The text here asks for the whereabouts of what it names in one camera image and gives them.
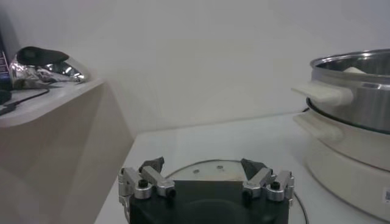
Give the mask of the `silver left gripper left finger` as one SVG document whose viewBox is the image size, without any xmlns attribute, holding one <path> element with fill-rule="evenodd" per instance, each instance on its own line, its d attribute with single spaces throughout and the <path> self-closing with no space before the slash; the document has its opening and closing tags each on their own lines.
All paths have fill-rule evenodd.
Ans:
<svg viewBox="0 0 390 224">
<path fill-rule="evenodd" d="M 176 196 L 173 180 L 164 178 L 160 172 L 165 161 L 163 157 L 145 161 L 139 169 L 123 167 L 118 174 L 118 191 L 121 198 L 134 197 L 139 200 L 149 199 L 153 189 L 164 198 Z"/>
</svg>

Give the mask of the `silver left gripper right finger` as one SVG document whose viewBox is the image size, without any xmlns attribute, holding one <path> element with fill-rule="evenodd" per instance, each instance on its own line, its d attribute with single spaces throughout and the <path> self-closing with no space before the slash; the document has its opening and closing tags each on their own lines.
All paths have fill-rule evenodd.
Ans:
<svg viewBox="0 0 390 224">
<path fill-rule="evenodd" d="M 283 170 L 278 174 L 263 163 L 249 159 L 240 161 L 247 180 L 243 182 L 243 199 L 251 202 L 256 198 L 265 197 L 269 201 L 293 201 L 295 179 L 292 172 Z"/>
</svg>

